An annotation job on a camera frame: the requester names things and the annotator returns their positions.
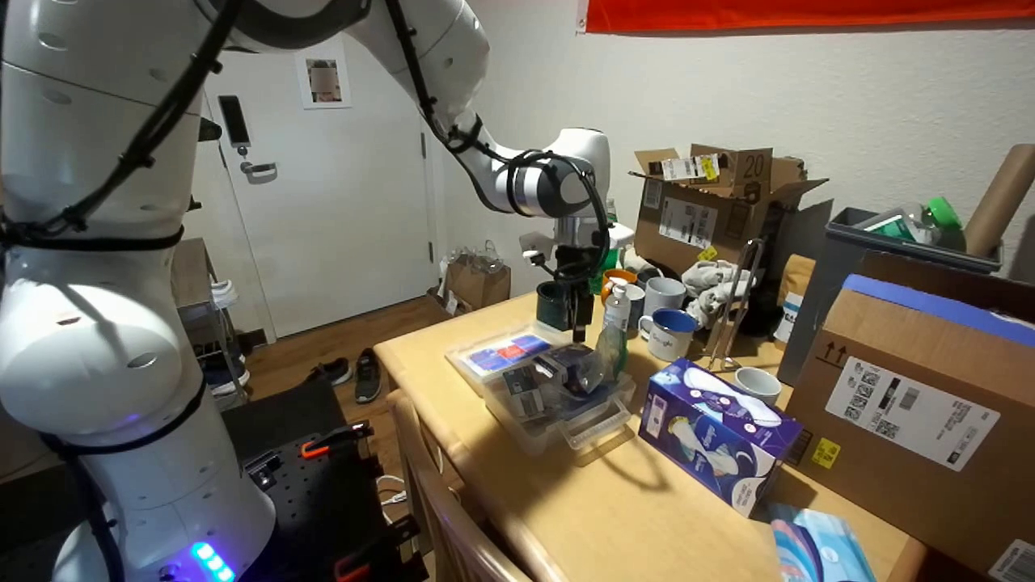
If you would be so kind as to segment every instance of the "blue object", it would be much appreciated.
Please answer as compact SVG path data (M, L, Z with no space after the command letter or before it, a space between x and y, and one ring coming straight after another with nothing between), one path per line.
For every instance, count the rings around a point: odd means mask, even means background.
M674 332L694 332L698 320L690 315L684 311L653 311L653 324Z
M754 414L729 382L680 359L649 376L641 438L670 457L735 512L751 515L771 467L802 432L802 426L779 411L771 411L772 423L756 423Z
M790 503L775 503L772 515L772 535L786 580L813 582L819 576L815 582L872 582L868 553L842 516Z
M190 557L206 573L206 580L215 580L215 582L237 580L237 573L224 562L224 557L210 544L195 544Z

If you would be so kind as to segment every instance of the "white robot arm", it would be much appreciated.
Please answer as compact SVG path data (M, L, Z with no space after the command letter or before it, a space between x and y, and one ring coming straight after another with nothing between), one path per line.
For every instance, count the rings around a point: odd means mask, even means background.
M64 541L61 582L237 580L276 522L168 292L197 86L232 27L237 41L273 47L352 31L411 91L484 208L555 216L558 247L586 248L575 276L607 247L604 134L498 146L468 113L489 41L461 0L8 0L0 405L108 501Z

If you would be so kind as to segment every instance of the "mug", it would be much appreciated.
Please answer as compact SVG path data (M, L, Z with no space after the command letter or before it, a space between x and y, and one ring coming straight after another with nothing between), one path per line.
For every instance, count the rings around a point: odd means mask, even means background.
M698 328L684 311L653 311L641 320L641 339L648 344L653 359L676 363L690 353L690 339Z
M680 278L649 278L642 284L642 315L649 315L653 311L680 311L684 300L684 284Z

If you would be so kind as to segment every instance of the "blue tissue box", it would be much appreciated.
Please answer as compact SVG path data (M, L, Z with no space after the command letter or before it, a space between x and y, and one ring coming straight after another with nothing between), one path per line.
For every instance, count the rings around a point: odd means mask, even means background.
M742 515L756 508L766 475L799 432L791 418L735 392L690 359L649 376L641 438Z

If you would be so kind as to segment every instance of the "cardboard box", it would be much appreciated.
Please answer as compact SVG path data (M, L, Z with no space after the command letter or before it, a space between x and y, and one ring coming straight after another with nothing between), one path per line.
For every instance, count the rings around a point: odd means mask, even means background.
M649 376L641 438L751 515L775 458L799 438L799 423L680 359Z
M482 311L510 297L510 268L484 256L459 256L446 266L446 287L461 311Z
M998 311L851 276L813 344L790 414L794 465L983 573L1030 580L1035 327Z
M690 148L690 158L708 154L721 165L716 180L670 180L662 161L680 158L676 148L638 151L634 175L642 176L638 256L684 270L698 248L716 247L738 261L746 240L772 240L784 212L799 210L802 194L821 185L804 176L799 158L772 158L772 148Z

